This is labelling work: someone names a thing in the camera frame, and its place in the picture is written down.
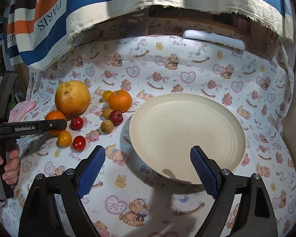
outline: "round plate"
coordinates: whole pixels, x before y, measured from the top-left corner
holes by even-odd
[[[129,134],[148,166],[183,183],[201,184],[190,161],[195,145],[231,172],[245,155],[245,134],[237,118],[223,105],[191,93],[168,93],[146,101],[133,114]]]

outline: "plate rim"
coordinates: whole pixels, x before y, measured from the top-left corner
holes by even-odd
[[[207,99],[207,100],[210,100],[210,101],[213,101],[213,102],[215,102],[215,103],[217,103],[218,105],[220,105],[220,106],[222,106],[223,108],[225,108],[222,104],[220,104],[219,102],[217,102],[217,101],[215,101],[215,100],[213,100],[213,99],[210,99],[210,98],[208,98],[208,97],[205,97],[205,96],[202,96],[202,95],[199,95],[199,94],[196,94],[196,93],[189,93],[189,92],[170,92],[170,93],[163,93],[163,94],[160,94],[160,95],[157,95],[157,96],[154,96],[153,98],[151,98],[151,99],[149,99],[149,100],[147,100],[147,101],[145,101],[144,103],[142,103],[136,110],[135,110],[135,112],[133,113],[133,115],[132,115],[132,118],[131,118],[131,120],[130,120],[130,123],[129,123],[129,137],[130,137],[130,141],[131,141],[131,143],[132,143],[132,131],[131,131],[131,128],[132,128],[132,123],[133,123],[133,118],[134,118],[134,115],[136,114],[136,112],[144,105],[144,104],[146,104],[147,102],[149,102],[149,101],[151,101],[151,100],[153,100],[153,99],[155,99],[155,98],[157,98],[157,97],[160,97],[160,96],[166,96],[166,95],[192,95],[192,96],[199,96],[199,97],[202,97],[202,98],[205,98],[205,99]],[[244,131],[244,129],[243,129],[243,127],[242,127],[242,125],[241,125],[241,123],[240,123],[240,121],[237,119],[237,117],[236,117],[236,115],[234,114],[234,113],[232,113],[229,109],[227,109],[234,117],[235,117],[235,119],[238,121],[238,123],[240,124],[240,126],[241,126],[241,129],[242,129],[242,132],[243,132],[243,134],[244,134],[244,137],[246,138],[246,134],[245,134],[245,131]],[[242,163],[242,161],[243,161],[243,159],[244,159],[244,157],[245,157],[245,153],[246,153],[246,139],[244,140],[245,141],[245,150],[244,150],[244,153],[243,153],[243,156],[242,156],[242,159],[240,160],[240,162],[238,163],[238,165],[235,167],[235,169],[234,170],[232,170],[232,173],[233,172],[235,172],[237,169],[238,169],[238,167],[241,165],[241,163]],[[200,185],[200,184],[202,184],[202,182],[201,182],[201,180],[199,181],[199,182],[189,182],[189,181],[184,181],[184,180],[180,180],[180,179],[177,179],[177,178],[173,178],[173,177],[170,177],[170,176],[168,176],[168,175],[166,175],[166,174],[164,174],[164,173],[162,173],[162,172],[158,172],[158,171],[156,171],[155,169],[153,169],[153,167],[151,167],[150,165],[148,165],[148,163],[142,158],[142,156],[136,151],[136,149],[135,149],[135,147],[134,147],[134,145],[133,145],[133,143],[132,143],[132,147],[133,147],[133,149],[134,149],[134,151],[136,152],[136,154],[139,156],[139,158],[147,165],[147,166],[149,166],[153,171],[155,171],[156,173],[158,173],[159,175],[162,175],[163,177],[165,177],[165,178],[168,178],[168,179],[170,179],[170,180],[173,180],[173,181],[176,181],[176,182],[179,182],[179,183],[185,183],[185,184],[191,184],[191,185]]]

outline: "red cherry tomato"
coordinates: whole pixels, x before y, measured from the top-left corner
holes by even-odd
[[[83,151],[85,149],[85,146],[86,146],[86,141],[82,135],[78,135],[77,137],[74,138],[72,142],[72,147],[76,151],[80,151],[80,152]]]
[[[83,119],[80,117],[72,118],[71,127],[73,130],[80,130],[83,127]]]

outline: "blue gripper pad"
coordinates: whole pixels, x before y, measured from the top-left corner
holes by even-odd
[[[214,199],[217,199],[219,194],[217,179],[195,147],[193,147],[190,151],[190,159],[200,180],[202,181],[206,193],[213,196]]]
[[[98,152],[91,158],[85,170],[79,178],[77,196],[82,199],[89,194],[97,175],[99,174],[105,161],[105,148],[99,146]]]

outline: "metal screw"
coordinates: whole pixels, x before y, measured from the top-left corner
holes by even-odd
[[[229,169],[226,169],[226,168],[224,168],[222,170],[222,173],[223,173],[223,175],[230,175],[231,174],[230,170]]]
[[[257,173],[254,173],[254,174],[253,174],[253,177],[254,177],[255,179],[260,179],[260,178],[261,178],[261,176],[260,176],[259,174],[257,174]]]
[[[72,175],[74,173],[74,169],[73,168],[69,168],[66,170],[66,175]]]
[[[35,178],[36,178],[37,180],[41,180],[43,177],[44,177],[43,174],[38,174]]]

